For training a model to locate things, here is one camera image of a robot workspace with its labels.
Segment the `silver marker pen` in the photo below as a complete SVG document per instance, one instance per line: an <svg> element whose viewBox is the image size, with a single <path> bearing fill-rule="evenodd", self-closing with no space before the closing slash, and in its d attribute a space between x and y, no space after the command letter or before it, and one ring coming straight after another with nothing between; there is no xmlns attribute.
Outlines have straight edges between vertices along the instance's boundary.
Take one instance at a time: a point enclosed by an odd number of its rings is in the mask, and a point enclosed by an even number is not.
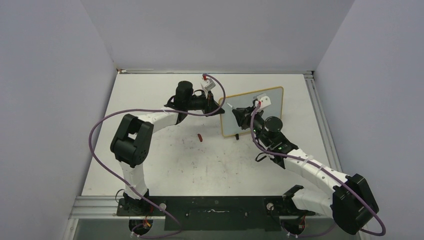
<svg viewBox="0 0 424 240"><path fill-rule="evenodd" d="M231 105L230 103L226 103L231 109L235 109L235 107L233 105Z"/></svg>

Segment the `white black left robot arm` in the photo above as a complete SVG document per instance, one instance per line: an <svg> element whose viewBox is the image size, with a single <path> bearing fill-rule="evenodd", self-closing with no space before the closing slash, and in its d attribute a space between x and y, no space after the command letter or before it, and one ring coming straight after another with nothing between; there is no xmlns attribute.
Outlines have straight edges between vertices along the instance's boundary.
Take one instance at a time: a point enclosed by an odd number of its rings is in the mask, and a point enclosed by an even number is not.
<svg viewBox="0 0 424 240"><path fill-rule="evenodd" d="M159 111L140 116L126 114L112 139L110 150L118 160L123 178L128 185L123 193L123 209L136 215L149 210L149 189L145 183L143 163L146 160L154 133L181 123L188 111L201 111L204 115L219 115L225 111L215 101L212 89L215 81L206 77L201 82L199 95L190 81L180 81L175 94Z"/></svg>

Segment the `red marker cap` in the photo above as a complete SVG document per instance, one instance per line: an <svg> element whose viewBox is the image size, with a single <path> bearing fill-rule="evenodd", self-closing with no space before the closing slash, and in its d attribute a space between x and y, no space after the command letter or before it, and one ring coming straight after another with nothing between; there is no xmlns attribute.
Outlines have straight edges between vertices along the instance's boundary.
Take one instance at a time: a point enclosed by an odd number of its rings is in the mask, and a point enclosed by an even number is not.
<svg viewBox="0 0 424 240"><path fill-rule="evenodd" d="M198 133L198 134L197 134L197 136L198 136L199 141L200 141L200 142L203 142L203 137L202 137L202 135L201 135L200 133Z"/></svg>

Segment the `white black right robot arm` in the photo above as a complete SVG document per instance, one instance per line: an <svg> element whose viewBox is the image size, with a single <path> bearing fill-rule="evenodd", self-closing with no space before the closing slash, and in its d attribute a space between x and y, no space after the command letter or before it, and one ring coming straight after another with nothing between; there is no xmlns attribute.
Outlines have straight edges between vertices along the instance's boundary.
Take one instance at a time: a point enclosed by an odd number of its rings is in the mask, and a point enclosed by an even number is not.
<svg viewBox="0 0 424 240"><path fill-rule="evenodd" d="M237 125L250 130L253 143L274 163L321 190L316 192L300 185L292 187L282 201L287 213L308 211L325 215L351 235L359 231L374 236L386 234L386 226L378 216L379 206L363 176L339 172L306 154L282 133L282 120L275 116L263 119L259 106L231 111Z"/></svg>

